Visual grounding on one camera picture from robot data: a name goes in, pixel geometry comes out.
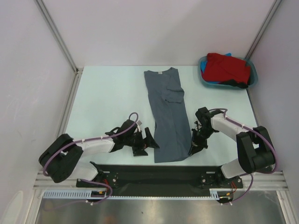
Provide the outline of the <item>grey blue t shirt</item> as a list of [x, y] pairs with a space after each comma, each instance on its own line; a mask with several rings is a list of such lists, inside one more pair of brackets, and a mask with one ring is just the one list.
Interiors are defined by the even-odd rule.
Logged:
[[178, 69], [145, 71], [149, 104], [155, 120], [155, 163], [183, 161], [189, 157], [192, 135], [185, 108], [185, 91]]

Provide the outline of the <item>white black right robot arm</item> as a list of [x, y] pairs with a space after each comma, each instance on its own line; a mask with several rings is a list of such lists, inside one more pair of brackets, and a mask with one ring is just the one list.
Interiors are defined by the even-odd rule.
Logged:
[[196, 128], [192, 129], [189, 155], [207, 149], [211, 135], [221, 132], [236, 142], [237, 159], [221, 165], [215, 172], [215, 181], [220, 187], [227, 187], [235, 177], [255, 172], [265, 174], [265, 169], [272, 165], [275, 167], [268, 173], [274, 173], [278, 167], [277, 153], [267, 129], [263, 126], [248, 127], [230, 118], [227, 111], [206, 107], [196, 111]]

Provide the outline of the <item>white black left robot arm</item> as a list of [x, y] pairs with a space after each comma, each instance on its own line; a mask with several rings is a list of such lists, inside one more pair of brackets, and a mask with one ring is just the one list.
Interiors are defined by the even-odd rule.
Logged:
[[92, 186], [107, 182], [100, 165], [93, 161], [85, 163], [83, 157], [100, 153], [113, 153], [128, 146], [133, 156], [147, 156], [147, 148], [158, 149], [148, 127], [143, 131], [138, 121], [126, 120], [101, 137], [75, 141], [69, 134], [61, 134], [39, 157], [43, 174], [53, 182], [60, 183], [72, 177], [87, 180]]

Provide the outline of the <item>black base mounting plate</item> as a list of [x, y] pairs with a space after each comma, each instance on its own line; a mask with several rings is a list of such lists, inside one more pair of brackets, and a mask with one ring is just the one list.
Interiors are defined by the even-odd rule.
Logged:
[[89, 163], [92, 171], [76, 174], [73, 167], [50, 165], [46, 174], [55, 183], [68, 178], [76, 188], [99, 189], [113, 196], [197, 197], [207, 196], [210, 189], [234, 191], [243, 189], [240, 175], [226, 179], [219, 167], [209, 166], [129, 166]]

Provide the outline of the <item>black t shirt in basket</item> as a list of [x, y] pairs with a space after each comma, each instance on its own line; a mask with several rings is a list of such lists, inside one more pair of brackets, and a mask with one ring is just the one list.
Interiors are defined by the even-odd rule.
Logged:
[[225, 82], [221, 82], [220, 85], [225, 85], [225, 86], [231, 86], [231, 87], [236, 87], [240, 89], [247, 89], [257, 82], [256, 78], [256, 70], [254, 65], [250, 64], [249, 62], [246, 62], [246, 66], [250, 68], [250, 75], [247, 83], [238, 83], [235, 80], [231, 79]]

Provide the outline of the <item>red t shirt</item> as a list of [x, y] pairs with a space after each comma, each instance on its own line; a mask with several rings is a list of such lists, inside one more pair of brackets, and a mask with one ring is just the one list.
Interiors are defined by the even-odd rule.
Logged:
[[238, 84], [247, 84], [250, 78], [250, 67], [246, 61], [218, 53], [208, 53], [206, 67], [202, 77], [207, 82], [223, 83], [234, 80]]

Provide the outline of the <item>blue plastic basket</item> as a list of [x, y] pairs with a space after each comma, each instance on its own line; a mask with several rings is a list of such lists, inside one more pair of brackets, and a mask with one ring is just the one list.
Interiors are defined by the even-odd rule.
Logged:
[[254, 64], [245, 58], [209, 53], [199, 59], [199, 79], [207, 87], [246, 89], [258, 81]]

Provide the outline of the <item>aluminium front frame rail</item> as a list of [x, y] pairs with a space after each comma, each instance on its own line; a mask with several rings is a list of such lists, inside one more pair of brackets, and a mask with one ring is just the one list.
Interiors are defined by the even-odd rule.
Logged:
[[[285, 177], [282, 172], [271, 175], [261, 173], [253, 174], [254, 181], [251, 190], [288, 190]], [[37, 174], [33, 189], [74, 189], [75, 179], [67, 179], [61, 183], [54, 183], [50, 177], [45, 177], [41, 172]]]

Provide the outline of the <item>left aluminium corner post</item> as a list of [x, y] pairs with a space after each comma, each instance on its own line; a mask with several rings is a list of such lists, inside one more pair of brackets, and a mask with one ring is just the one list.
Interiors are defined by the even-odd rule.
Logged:
[[65, 41], [63, 40], [52, 16], [50, 15], [50, 12], [48, 11], [45, 3], [43, 0], [34, 0], [37, 8], [39, 9], [43, 19], [45, 20], [46, 25], [48, 26], [50, 32], [52, 33], [55, 41], [57, 42], [59, 48], [61, 49], [67, 63], [69, 64], [69, 66], [71, 67], [71, 69], [77, 73], [78, 72], [78, 68], [75, 65], [75, 62], [70, 54], [69, 49], [67, 48]]

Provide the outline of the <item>aluminium corner post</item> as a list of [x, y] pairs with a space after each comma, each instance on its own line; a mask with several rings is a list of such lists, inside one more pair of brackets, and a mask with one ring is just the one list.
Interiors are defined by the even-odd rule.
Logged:
[[271, 21], [273, 20], [274, 16], [276, 15], [278, 9], [280, 8], [283, 2], [283, 0], [273, 1], [273, 4], [271, 5], [269, 12], [267, 13], [264, 21], [262, 22], [262, 25], [245, 56], [245, 59], [250, 59], [252, 57], [263, 35], [266, 33], [268, 26], [270, 25]]
[[48, 11], [45, 3], [43, 0], [34, 0], [37, 8], [39, 9], [43, 19], [45, 20], [46, 25], [48, 26], [50, 32], [52, 33], [55, 41], [57, 42], [59, 48], [61, 49], [67, 63], [69, 64], [69, 66], [71, 67], [71, 69], [77, 73], [78, 72], [78, 68], [75, 65], [75, 62], [70, 54], [69, 49], [67, 48], [65, 41], [63, 40], [52, 16], [50, 15], [50, 12]]

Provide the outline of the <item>right aluminium corner post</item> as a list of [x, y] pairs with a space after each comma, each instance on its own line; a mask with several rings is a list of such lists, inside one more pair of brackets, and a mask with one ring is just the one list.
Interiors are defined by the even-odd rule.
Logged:
[[276, 15], [278, 9], [280, 8], [283, 2], [283, 0], [273, 1], [273, 4], [271, 5], [269, 12], [267, 13], [264, 21], [262, 22], [262, 25], [245, 56], [245, 59], [250, 59], [252, 57], [263, 35], [266, 33], [268, 26], [270, 25], [271, 21], [273, 20], [274, 16]]

